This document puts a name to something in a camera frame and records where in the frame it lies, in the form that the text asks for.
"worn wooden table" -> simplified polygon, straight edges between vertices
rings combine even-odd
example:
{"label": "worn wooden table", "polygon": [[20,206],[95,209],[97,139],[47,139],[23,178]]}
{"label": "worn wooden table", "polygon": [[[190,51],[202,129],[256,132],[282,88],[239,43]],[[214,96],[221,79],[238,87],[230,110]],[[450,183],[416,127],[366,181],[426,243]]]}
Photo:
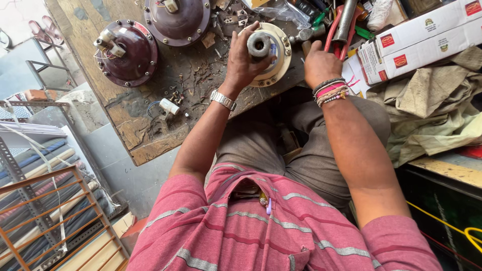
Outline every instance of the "worn wooden table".
{"label": "worn wooden table", "polygon": [[[134,0],[46,0],[46,3],[134,164],[142,165],[179,146],[206,110],[211,91],[224,80],[230,39],[223,41],[216,36],[215,45],[209,49],[201,42],[185,48],[169,47],[158,42],[158,62],[162,65],[158,66],[152,79],[140,87],[125,88],[112,83],[100,71],[93,58],[96,48],[92,43],[115,20],[131,19],[143,23],[143,1],[140,0],[138,5]],[[276,20],[273,23],[286,34],[298,33],[292,22]],[[219,60],[214,49],[223,55],[223,60]],[[301,57],[301,46],[294,46],[290,67],[283,78],[270,87],[245,88],[236,100],[238,106],[230,117],[303,81]],[[154,118],[149,117],[148,104],[170,98],[171,86],[177,87],[186,97],[180,106],[181,113],[170,116],[164,122],[157,117],[161,113],[160,108],[154,107],[150,111]]]}

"wristwatch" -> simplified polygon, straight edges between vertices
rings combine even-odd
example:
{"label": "wristwatch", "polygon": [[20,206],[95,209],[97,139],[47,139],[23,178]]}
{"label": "wristwatch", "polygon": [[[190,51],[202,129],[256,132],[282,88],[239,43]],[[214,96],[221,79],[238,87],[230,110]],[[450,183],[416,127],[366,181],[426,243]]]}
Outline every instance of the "wristwatch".
{"label": "wristwatch", "polygon": [[217,89],[213,90],[213,92],[211,93],[211,97],[209,99],[210,101],[216,101],[222,104],[223,106],[227,107],[231,111],[234,111],[234,109],[236,108],[236,103],[233,100],[229,99],[228,97],[219,93]]}

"forearm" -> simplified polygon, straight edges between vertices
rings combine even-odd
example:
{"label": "forearm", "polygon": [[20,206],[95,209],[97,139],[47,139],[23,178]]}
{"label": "forearm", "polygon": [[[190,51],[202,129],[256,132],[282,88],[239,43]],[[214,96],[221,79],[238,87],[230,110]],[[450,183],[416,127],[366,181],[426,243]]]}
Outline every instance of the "forearm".
{"label": "forearm", "polygon": [[[236,99],[231,94],[232,91],[223,85],[218,92],[232,100]],[[212,102],[209,105],[184,140],[169,172],[169,178],[179,174],[189,174],[197,177],[202,183],[204,182],[213,163],[230,112],[228,108],[218,102]]]}
{"label": "forearm", "polygon": [[402,190],[385,148],[348,99],[323,105],[335,161],[348,184],[362,228],[386,215],[410,217]]}

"hand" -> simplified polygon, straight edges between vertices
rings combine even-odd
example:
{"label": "hand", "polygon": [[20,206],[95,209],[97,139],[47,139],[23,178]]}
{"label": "hand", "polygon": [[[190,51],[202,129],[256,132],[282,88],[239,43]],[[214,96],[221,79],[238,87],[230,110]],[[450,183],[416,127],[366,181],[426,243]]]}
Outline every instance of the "hand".
{"label": "hand", "polygon": [[321,41],[315,41],[305,61],[305,81],[314,89],[326,80],[341,77],[343,63],[334,54],[321,50]]}
{"label": "hand", "polygon": [[269,64],[276,59],[276,56],[268,56],[258,63],[254,63],[251,60],[246,44],[249,36],[251,36],[258,27],[259,22],[256,21],[243,30],[239,37],[238,34],[233,31],[228,58],[228,71],[223,87],[219,90],[220,93],[228,96],[232,100],[236,99],[241,90],[249,85],[258,74],[268,68]]}

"striped shirt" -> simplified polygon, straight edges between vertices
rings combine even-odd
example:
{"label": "striped shirt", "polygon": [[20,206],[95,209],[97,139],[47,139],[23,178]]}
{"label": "striped shirt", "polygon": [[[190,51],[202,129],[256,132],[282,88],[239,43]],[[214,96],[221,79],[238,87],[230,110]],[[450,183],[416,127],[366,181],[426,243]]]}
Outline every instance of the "striped shirt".
{"label": "striped shirt", "polygon": [[[254,182],[271,199],[233,200]],[[358,230],[310,188],[237,164],[214,166],[208,186],[178,175],[162,186],[128,271],[442,270],[408,217],[386,216]]]}

